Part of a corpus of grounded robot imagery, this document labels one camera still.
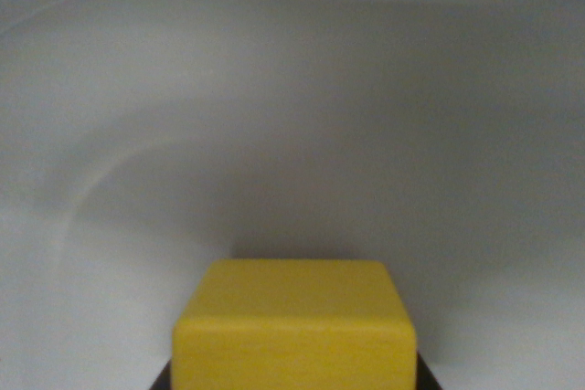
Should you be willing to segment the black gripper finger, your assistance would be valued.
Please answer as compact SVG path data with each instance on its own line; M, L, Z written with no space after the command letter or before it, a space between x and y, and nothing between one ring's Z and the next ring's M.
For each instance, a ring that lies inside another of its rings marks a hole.
M168 362L160 374L156 377L150 390L171 390L171 362Z

